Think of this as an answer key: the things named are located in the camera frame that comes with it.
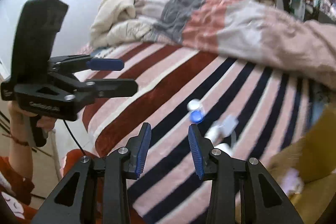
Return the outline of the person's left hand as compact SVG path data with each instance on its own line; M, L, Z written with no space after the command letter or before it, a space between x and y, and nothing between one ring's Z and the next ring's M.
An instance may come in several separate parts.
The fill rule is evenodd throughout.
M30 118L37 117L36 114L22 110L16 101L8 104L10 114L10 133L17 143L23 144L29 141ZM56 119L42 116L37 121L37 128L45 132L54 129Z

